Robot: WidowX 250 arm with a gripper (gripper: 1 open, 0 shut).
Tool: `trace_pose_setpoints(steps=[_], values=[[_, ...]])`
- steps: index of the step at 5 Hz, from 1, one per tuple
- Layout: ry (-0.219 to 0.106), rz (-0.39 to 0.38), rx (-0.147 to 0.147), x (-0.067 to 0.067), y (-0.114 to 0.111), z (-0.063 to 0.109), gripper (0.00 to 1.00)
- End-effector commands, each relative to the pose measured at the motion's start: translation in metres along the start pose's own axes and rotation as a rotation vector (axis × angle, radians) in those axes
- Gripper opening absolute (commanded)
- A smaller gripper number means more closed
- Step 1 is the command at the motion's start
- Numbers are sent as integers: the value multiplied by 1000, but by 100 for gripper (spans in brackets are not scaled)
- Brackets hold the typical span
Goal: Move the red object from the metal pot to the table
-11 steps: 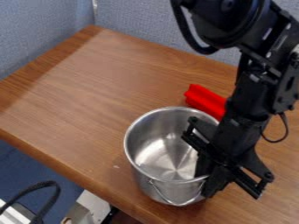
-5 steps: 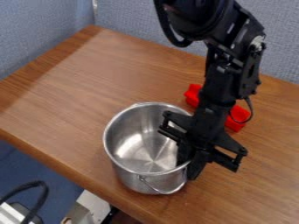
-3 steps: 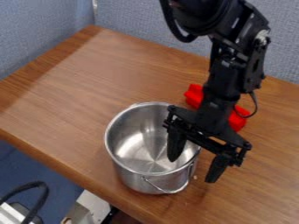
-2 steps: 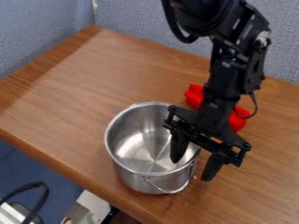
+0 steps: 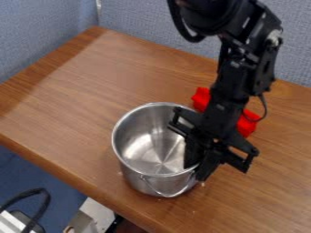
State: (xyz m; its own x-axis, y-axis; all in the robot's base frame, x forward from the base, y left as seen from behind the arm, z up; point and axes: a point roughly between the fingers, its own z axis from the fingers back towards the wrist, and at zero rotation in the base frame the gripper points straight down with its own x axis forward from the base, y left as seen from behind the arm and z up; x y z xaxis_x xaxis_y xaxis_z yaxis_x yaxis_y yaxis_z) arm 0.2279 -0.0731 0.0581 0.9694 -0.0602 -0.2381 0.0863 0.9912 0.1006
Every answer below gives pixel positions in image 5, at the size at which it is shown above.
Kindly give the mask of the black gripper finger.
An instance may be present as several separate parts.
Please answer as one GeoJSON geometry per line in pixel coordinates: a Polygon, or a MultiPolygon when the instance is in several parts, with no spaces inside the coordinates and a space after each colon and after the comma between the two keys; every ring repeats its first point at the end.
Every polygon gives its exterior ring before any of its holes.
{"type": "Polygon", "coordinates": [[[182,167],[189,168],[198,164],[204,155],[204,144],[194,138],[188,137],[185,140],[182,167]]]}
{"type": "Polygon", "coordinates": [[[216,149],[208,150],[196,170],[196,180],[202,182],[208,179],[217,166],[221,164],[222,152],[216,149]]]}

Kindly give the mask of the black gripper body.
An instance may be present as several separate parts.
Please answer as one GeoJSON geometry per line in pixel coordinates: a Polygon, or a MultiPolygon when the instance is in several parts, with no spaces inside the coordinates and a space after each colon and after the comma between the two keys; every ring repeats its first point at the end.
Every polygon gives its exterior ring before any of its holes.
{"type": "Polygon", "coordinates": [[[250,162],[258,156],[257,148],[236,129],[248,102],[246,96],[233,98],[222,94],[212,94],[209,104],[201,113],[180,106],[173,107],[173,116],[168,125],[168,128],[184,139],[194,137],[204,144],[202,157],[208,150],[221,151],[221,164],[228,164],[242,173],[248,172],[250,162]]]}

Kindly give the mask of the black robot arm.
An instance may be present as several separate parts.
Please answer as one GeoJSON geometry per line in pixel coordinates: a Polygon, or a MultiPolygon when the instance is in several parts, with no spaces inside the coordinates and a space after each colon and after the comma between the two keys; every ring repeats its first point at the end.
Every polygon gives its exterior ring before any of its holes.
{"type": "Polygon", "coordinates": [[[281,21],[258,0],[166,0],[176,29],[190,43],[221,41],[217,77],[209,103],[196,113],[173,109],[169,129],[185,140],[184,167],[204,181],[226,164],[245,173],[258,149],[237,131],[249,98],[270,90],[282,44],[281,21]]]}

